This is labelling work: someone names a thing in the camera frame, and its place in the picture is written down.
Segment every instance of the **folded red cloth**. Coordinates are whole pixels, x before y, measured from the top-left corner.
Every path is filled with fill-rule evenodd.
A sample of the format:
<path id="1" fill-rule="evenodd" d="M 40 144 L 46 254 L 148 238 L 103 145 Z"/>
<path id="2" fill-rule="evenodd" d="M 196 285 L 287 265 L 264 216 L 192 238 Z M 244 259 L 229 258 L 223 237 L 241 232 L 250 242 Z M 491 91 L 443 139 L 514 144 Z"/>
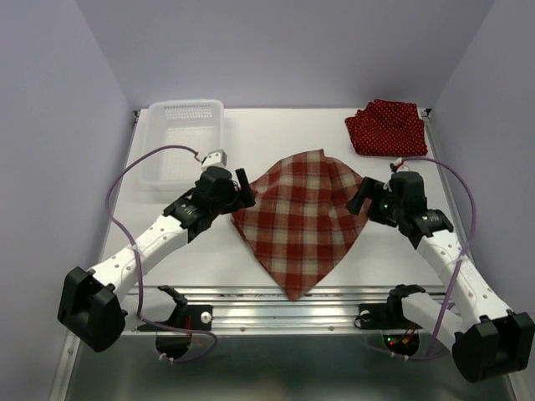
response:
<path id="1" fill-rule="evenodd" d="M 345 120 L 355 151 L 365 156 L 425 156 L 424 121 L 416 104 L 375 100 Z"/>
<path id="2" fill-rule="evenodd" d="M 345 208 L 362 177 L 322 150 L 280 160 L 251 183 L 257 204 L 232 223 L 258 261 L 295 301 L 333 270 L 364 228 Z"/>

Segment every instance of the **lavender wall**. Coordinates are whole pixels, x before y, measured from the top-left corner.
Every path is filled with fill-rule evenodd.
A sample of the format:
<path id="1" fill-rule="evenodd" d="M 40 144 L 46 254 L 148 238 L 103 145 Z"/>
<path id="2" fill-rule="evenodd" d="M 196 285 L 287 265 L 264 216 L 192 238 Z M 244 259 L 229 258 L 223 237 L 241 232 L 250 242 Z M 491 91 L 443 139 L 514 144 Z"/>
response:
<path id="1" fill-rule="evenodd" d="M 0 12 L 0 399 L 48 399 L 63 278 L 97 260 L 131 108 L 72 0 Z"/>
<path id="2" fill-rule="evenodd" d="M 126 98 L 431 107 L 492 0 L 77 0 Z"/>
<path id="3" fill-rule="evenodd" d="M 478 268 L 519 312 L 535 318 L 535 2 L 497 2 L 442 92 L 432 120 L 443 158 L 478 205 Z M 469 209 L 455 197 L 465 223 Z M 529 368 L 535 383 L 535 362 Z"/>

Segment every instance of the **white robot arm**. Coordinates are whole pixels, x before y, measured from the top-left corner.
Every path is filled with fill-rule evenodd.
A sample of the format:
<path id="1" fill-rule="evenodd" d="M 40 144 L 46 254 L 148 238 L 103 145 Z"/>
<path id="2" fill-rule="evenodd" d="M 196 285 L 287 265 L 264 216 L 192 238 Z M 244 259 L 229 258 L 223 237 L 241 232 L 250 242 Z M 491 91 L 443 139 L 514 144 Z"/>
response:
<path id="1" fill-rule="evenodd" d="M 387 185 L 365 177 L 348 210 L 359 214 L 364 201 L 370 199 L 369 219 L 398 227 L 448 287 L 461 252 L 453 225 L 441 211 L 427 208 L 418 173 L 393 170 Z M 459 315 L 446 310 L 436 338 L 451 351 L 469 382 L 526 368 L 535 333 L 532 319 L 525 312 L 516 314 L 500 299 L 468 257 L 461 256 L 460 262 L 451 293 Z M 374 329 L 404 328 L 413 322 L 433 332 L 440 310 L 441 305 L 424 288 L 399 285 L 390 291 L 386 304 L 380 304 L 366 319 L 374 321 Z"/>
<path id="2" fill-rule="evenodd" d="M 195 188 L 164 209 L 162 215 L 136 240 L 135 250 L 126 246 L 105 261 L 84 271 L 75 267 L 66 277 L 58 320 L 96 352 L 113 344 L 125 329 L 143 324 L 137 305 L 126 295 L 138 282 L 136 252 L 143 276 L 173 251 L 193 241 L 219 216 L 254 206 L 254 194 L 243 169 L 236 170 L 237 183 L 225 169 L 223 150 L 211 152 L 202 162 Z M 151 293 L 144 314 L 152 320 L 167 320 L 180 304 L 180 294 L 167 286 Z"/>

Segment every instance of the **purple cable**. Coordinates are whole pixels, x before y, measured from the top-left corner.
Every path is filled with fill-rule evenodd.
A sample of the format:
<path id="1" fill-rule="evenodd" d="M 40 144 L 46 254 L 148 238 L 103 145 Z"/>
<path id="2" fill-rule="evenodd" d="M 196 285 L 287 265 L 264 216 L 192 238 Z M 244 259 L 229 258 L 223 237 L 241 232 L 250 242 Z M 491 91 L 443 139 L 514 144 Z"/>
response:
<path id="1" fill-rule="evenodd" d="M 209 336 L 209 337 L 213 338 L 214 342 L 207 350 L 205 350 L 203 353 L 200 353 L 200 354 L 198 354 L 198 355 L 196 355 L 194 357 L 191 357 L 191 358 L 183 358 L 183 359 L 174 360 L 174 359 L 168 358 L 165 355 L 160 355 L 160 357 L 162 359 L 165 359 L 165 360 L 170 361 L 172 363 L 185 363 L 185 362 L 193 362 L 193 361 L 196 361 L 198 359 L 204 358 L 208 353 L 210 353 L 217 345 L 217 336 L 213 332 L 204 332 L 202 330 L 187 330 L 185 328 L 176 328 L 176 327 L 166 326 L 165 324 L 161 324 L 161 323 L 158 323 L 158 322 L 152 322 L 151 320 L 143 317 L 142 310 L 143 310 L 143 291 L 144 291 L 144 289 L 143 289 L 143 270 L 142 270 L 142 265 L 141 265 L 141 255 L 137 251 L 137 249 L 135 248 L 136 244 L 135 244 L 134 236 L 132 236 L 132 234 L 128 231 L 128 229 L 125 227 L 125 225 L 123 223 L 121 223 L 119 220 L 114 218 L 114 213 L 111 210 L 111 204 L 110 204 L 111 203 L 111 195 L 113 194 L 115 187 L 121 182 L 121 180 L 123 179 L 123 177 L 125 176 L 126 173 L 128 173 L 130 170 L 132 170 L 133 167 L 138 165 L 140 162 L 142 162 L 146 158 L 152 156 L 155 153 L 161 152 L 162 150 L 168 150 L 168 149 L 188 150 L 194 155 L 193 157 L 195 158 L 195 160 L 201 162 L 199 159 L 197 159 L 197 156 L 199 155 L 199 152 L 197 152 L 196 150 L 193 150 L 192 148 L 189 148 L 187 146 L 166 145 L 166 146 L 161 146 L 160 148 L 154 149 L 154 150 L 150 151 L 149 153 L 147 153 L 146 155 L 141 156 L 138 160 L 133 161 L 130 165 L 127 165 L 126 168 L 119 174 L 119 176 L 115 179 L 113 184 L 108 189 L 108 193 L 106 194 L 105 205 L 106 205 L 106 212 L 108 213 L 108 217 L 110 218 L 110 220 L 116 226 L 118 226 L 121 231 L 123 231 L 125 233 L 126 237 L 128 238 L 129 243 L 132 245 L 132 251 L 134 252 L 134 258 L 135 258 L 135 271 L 137 273 L 137 281 L 138 281 L 138 287 L 139 287 L 137 313 L 136 313 L 137 317 L 142 322 L 144 322 L 146 324 L 150 324 L 153 327 L 158 327 L 158 328 L 161 328 L 163 330 L 170 331 L 170 332 L 181 332 L 181 333 L 187 334 L 189 336 L 192 336 L 193 334 L 201 334 L 201 335 L 205 335 L 205 336 Z"/>
<path id="2" fill-rule="evenodd" d="M 471 193 L 470 188 L 468 187 L 468 184 L 449 165 L 442 163 L 439 160 L 435 160 L 435 159 L 432 159 L 429 157 L 423 157 L 423 156 L 404 157 L 402 158 L 402 160 L 403 161 L 424 160 L 424 161 L 430 161 L 431 163 L 435 163 L 441 167 L 444 167 L 446 170 L 450 171 L 459 180 L 459 182 L 461 182 L 462 186 L 465 188 L 466 193 L 468 194 L 468 198 L 470 199 L 470 206 L 471 206 L 470 231 L 468 232 L 468 237 L 466 238 L 466 242 L 461 248 L 461 252 L 459 253 L 459 259 L 457 260 L 457 263 L 455 264 L 453 274 L 451 274 L 451 280 L 450 280 L 450 283 L 448 284 L 448 288 L 446 289 L 446 295 L 444 296 L 444 301 L 442 302 L 442 306 L 441 306 L 441 310 L 439 311 L 438 318 L 436 319 L 436 324 L 433 330 L 433 334 L 431 336 L 431 341 L 425 353 L 425 357 L 429 357 L 435 346 L 435 341 L 438 337 L 438 332 L 441 330 L 442 320 L 444 320 L 444 315 L 446 314 L 447 305 L 448 305 L 448 302 L 450 301 L 451 293 L 453 292 L 453 287 L 455 286 L 457 277 L 459 276 L 459 272 L 461 271 L 461 264 L 462 264 L 461 257 L 463 257 L 468 252 L 471 241 L 474 237 L 474 233 L 476 231 L 476 220 L 477 220 L 476 202 L 474 201 L 474 197 Z"/>

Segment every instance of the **purple wire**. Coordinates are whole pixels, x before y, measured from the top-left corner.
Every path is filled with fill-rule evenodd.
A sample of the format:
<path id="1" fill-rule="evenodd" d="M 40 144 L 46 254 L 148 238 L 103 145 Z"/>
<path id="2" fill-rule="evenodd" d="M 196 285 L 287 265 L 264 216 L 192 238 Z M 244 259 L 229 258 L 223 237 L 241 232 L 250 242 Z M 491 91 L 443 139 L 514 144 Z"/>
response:
<path id="1" fill-rule="evenodd" d="M 184 334 L 187 334 L 187 335 L 190 335 L 190 336 L 192 336 L 193 334 L 201 334 L 201 335 L 205 335 L 205 336 L 209 336 L 209 337 L 213 338 L 213 340 L 214 340 L 213 344 L 207 350 L 205 350 L 204 352 L 202 352 L 202 353 L 200 353 L 200 354 L 198 354 L 196 356 L 193 356 L 191 358 L 181 358 L 181 359 L 174 360 L 174 359 L 170 359 L 170 358 L 166 357 L 165 355 L 163 356 L 163 359 L 165 359 L 167 361 L 170 361 L 170 362 L 173 362 L 173 363 L 185 363 L 185 362 L 193 362 L 193 361 L 196 361 L 198 359 L 204 358 L 208 353 L 210 353 L 217 345 L 217 336 L 213 332 L 205 332 L 205 331 L 202 331 L 202 330 L 187 330 L 185 328 L 176 328 L 176 327 L 166 326 L 165 324 L 161 324 L 161 323 L 158 323 L 158 322 L 152 322 L 151 320 L 147 319 L 146 317 L 143 317 L 142 311 L 143 311 L 143 292 L 144 292 L 144 288 L 143 288 L 143 270 L 142 270 L 142 265 L 141 265 L 141 255 L 137 251 L 137 249 L 135 248 L 136 244 L 135 244 L 134 236 L 132 236 L 130 231 L 128 231 L 128 229 L 125 227 L 125 225 L 123 223 L 121 223 L 119 220 L 115 219 L 114 213 L 113 213 L 113 211 L 111 209 L 111 196 L 112 196 L 112 194 L 114 192 L 115 187 L 121 182 L 121 180 L 123 179 L 125 174 L 128 173 L 130 170 L 132 170 L 132 168 L 134 168 L 140 162 L 142 162 L 143 160 L 145 160 L 148 157 L 152 156 L 153 154 L 161 152 L 162 150 L 168 150 L 168 149 L 188 150 L 194 155 L 193 157 L 195 158 L 195 160 L 201 162 L 197 158 L 197 156 L 199 155 L 199 152 L 197 152 L 196 150 L 194 150 L 192 148 L 189 148 L 187 146 L 183 146 L 183 145 L 166 145 L 166 146 L 161 146 L 160 148 L 154 149 L 154 150 L 150 151 L 149 153 L 147 153 L 146 155 L 141 156 L 138 160 L 133 161 L 130 165 L 127 165 L 126 168 L 119 174 L 119 176 L 117 176 L 115 181 L 112 183 L 112 185 L 108 189 L 108 193 L 106 194 L 105 206 L 106 206 L 106 212 L 108 213 L 108 217 L 110 218 L 110 220 L 116 226 L 118 226 L 121 231 L 123 231 L 125 233 L 126 237 L 128 238 L 129 243 L 132 245 L 132 251 L 134 252 L 134 258 L 135 258 L 135 271 L 137 273 L 137 282 L 138 282 L 138 287 L 139 287 L 137 313 L 136 313 L 137 317 L 142 322 L 144 322 L 146 324 L 149 324 L 149 325 L 151 325 L 153 327 L 158 327 L 158 328 L 161 328 L 163 330 L 170 331 L 170 332 L 181 332 L 181 333 L 184 333 Z"/>
<path id="2" fill-rule="evenodd" d="M 444 320 L 444 315 L 446 314 L 447 305 L 448 305 L 448 302 L 450 301 L 451 294 L 453 293 L 453 287 L 455 286 L 457 277 L 459 276 L 459 272 L 461 271 L 461 264 L 462 264 L 461 257 L 463 257 L 468 252 L 471 241 L 474 237 L 474 233 L 476 231 L 476 220 L 477 220 L 476 202 L 474 201 L 474 197 L 471 193 L 470 188 L 468 187 L 468 184 L 449 165 L 442 163 L 439 160 L 435 160 L 430 157 L 423 157 L 423 156 L 404 157 L 402 158 L 402 160 L 403 161 L 405 160 L 430 161 L 431 163 L 435 163 L 445 168 L 446 170 L 450 171 L 459 180 L 459 182 L 461 182 L 462 186 L 465 188 L 465 191 L 468 194 L 468 198 L 470 199 L 470 206 L 471 206 L 470 231 L 468 232 L 468 237 L 466 238 L 465 244 L 461 248 L 461 252 L 459 252 L 459 259 L 457 260 L 457 263 L 455 264 L 455 268 L 453 269 L 453 274 L 451 274 L 451 280 L 450 280 L 450 283 L 448 284 L 448 288 L 446 289 L 446 295 L 444 296 L 444 301 L 442 302 L 442 306 L 441 306 L 441 310 L 439 311 L 438 318 L 436 319 L 436 324 L 435 324 L 435 328 L 433 329 L 431 341 L 425 353 L 425 357 L 429 357 L 433 351 L 433 348 L 435 347 L 435 341 L 438 337 L 438 332 L 441 330 L 442 320 Z"/>

